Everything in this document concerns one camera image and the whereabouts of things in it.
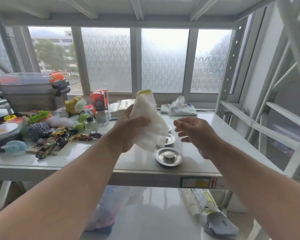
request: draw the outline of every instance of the forearm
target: forearm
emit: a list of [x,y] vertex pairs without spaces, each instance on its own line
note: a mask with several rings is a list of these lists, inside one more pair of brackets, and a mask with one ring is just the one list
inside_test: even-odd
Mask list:
[[300,239],[300,183],[226,142],[209,158],[273,240]]
[[119,147],[101,138],[0,212],[0,239],[78,239],[119,155]]

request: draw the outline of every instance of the hand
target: hand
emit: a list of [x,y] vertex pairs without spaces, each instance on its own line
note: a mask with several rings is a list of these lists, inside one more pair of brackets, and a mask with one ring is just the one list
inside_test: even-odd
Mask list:
[[175,120],[175,131],[183,137],[182,142],[191,142],[201,156],[209,159],[211,153],[218,150],[223,140],[215,133],[206,120],[197,117],[187,117]]
[[119,118],[116,124],[105,135],[110,138],[112,144],[122,148],[122,152],[127,152],[133,146],[132,140],[139,133],[139,129],[150,123],[146,117],[136,117],[130,119],[133,105],[126,109],[124,115]]

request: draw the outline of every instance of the person's left hand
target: person's left hand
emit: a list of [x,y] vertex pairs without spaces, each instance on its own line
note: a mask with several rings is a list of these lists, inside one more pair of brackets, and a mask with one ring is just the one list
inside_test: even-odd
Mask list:
[[139,132],[141,127],[144,127],[150,123],[150,120],[146,117],[136,117],[130,119],[130,114],[133,105],[131,105],[124,112],[124,115],[119,118],[116,124],[105,135],[113,144],[122,148],[122,152],[127,152],[133,146],[133,139]]

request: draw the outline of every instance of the jar lid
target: jar lid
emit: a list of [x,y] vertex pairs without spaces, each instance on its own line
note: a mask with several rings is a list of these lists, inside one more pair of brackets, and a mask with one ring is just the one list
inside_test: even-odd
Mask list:
[[106,107],[98,107],[98,108],[96,108],[96,111],[105,111],[105,110],[107,110]]
[[87,122],[92,122],[93,121],[93,117],[87,117]]
[[20,129],[16,123],[0,124],[0,139],[19,133]]

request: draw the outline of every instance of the black and white yarn ball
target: black and white yarn ball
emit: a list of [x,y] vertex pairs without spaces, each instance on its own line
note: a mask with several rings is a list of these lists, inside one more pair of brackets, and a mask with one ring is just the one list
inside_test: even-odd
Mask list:
[[40,122],[29,125],[25,131],[25,134],[31,140],[37,141],[41,137],[41,134],[47,131],[48,129],[50,129],[48,124]]

